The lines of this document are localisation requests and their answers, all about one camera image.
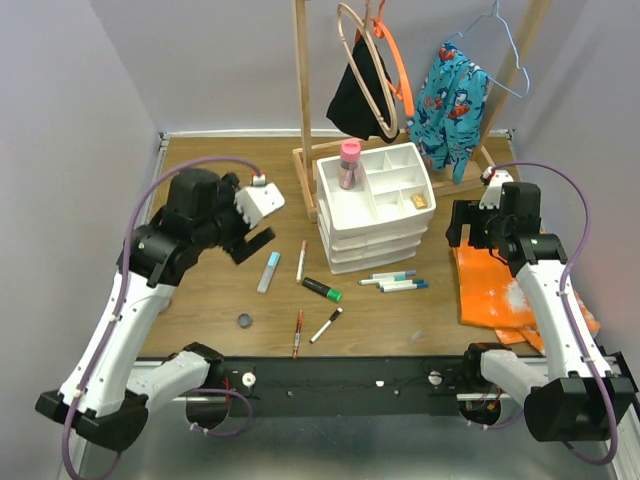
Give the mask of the blue cap clear tube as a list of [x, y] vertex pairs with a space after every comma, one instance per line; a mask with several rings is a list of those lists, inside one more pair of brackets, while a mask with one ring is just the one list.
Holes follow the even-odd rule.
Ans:
[[260, 294], [265, 294], [268, 291], [276, 268], [278, 266], [281, 255], [279, 252], [272, 252], [269, 256], [269, 259], [266, 263], [265, 269], [261, 276], [261, 279], [257, 285], [256, 291]]

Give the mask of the pink cap white marker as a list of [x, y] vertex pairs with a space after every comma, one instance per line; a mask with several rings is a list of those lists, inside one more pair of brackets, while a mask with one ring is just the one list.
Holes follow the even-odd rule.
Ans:
[[297, 268], [296, 268], [295, 280], [296, 280], [296, 283], [298, 283], [298, 284], [301, 284], [301, 282], [303, 280], [307, 248], [308, 248], [308, 242], [307, 242], [307, 240], [303, 240], [301, 242], [299, 258], [298, 258], [298, 263], [297, 263]]

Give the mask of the small dark round tin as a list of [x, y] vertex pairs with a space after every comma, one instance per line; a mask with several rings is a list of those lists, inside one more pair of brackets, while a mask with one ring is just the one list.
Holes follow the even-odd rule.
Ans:
[[236, 320], [238, 326], [242, 329], [248, 329], [253, 325], [253, 319], [249, 314], [242, 313]]

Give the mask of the black green highlighter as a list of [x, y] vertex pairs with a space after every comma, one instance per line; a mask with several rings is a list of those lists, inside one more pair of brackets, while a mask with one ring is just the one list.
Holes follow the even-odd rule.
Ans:
[[301, 282], [301, 285], [334, 303], [339, 303], [343, 296], [343, 294], [340, 291], [332, 287], [329, 287], [328, 285], [325, 285], [310, 277], [304, 277]]

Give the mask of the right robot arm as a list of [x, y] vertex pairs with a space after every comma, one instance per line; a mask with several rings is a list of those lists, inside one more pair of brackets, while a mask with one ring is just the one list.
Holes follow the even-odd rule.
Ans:
[[633, 382], [613, 372], [586, 326], [570, 285], [569, 260], [559, 237], [541, 229], [541, 191], [532, 183], [504, 182], [487, 189], [488, 200], [456, 200], [446, 238], [497, 254], [530, 305], [545, 349], [540, 374], [498, 344], [472, 344], [460, 379], [480, 392], [493, 384], [523, 410], [539, 442], [616, 443], [617, 427], [630, 407]]

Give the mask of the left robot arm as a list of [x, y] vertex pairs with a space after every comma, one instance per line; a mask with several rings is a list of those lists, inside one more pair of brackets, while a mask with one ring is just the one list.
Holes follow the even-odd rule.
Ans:
[[277, 186], [260, 177], [241, 186], [233, 173], [189, 168], [175, 175], [165, 204], [124, 245], [109, 301], [81, 360], [59, 389], [39, 396], [36, 411], [122, 453], [159, 407], [190, 390], [209, 395], [224, 387], [223, 356], [197, 342], [145, 376], [130, 374], [151, 326], [201, 253], [219, 247], [234, 263], [244, 262], [275, 237], [271, 228], [251, 239], [247, 234], [284, 205]]

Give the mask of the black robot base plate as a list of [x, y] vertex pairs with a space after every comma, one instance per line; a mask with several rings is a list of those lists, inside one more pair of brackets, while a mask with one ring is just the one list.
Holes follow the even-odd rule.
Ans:
[[461, 416], [480, 426], [521, 418], [518, 404], [466, 378], [460, 356], [227, 357], [186, 395], [186, 418], [225, 420], [380, 415]]

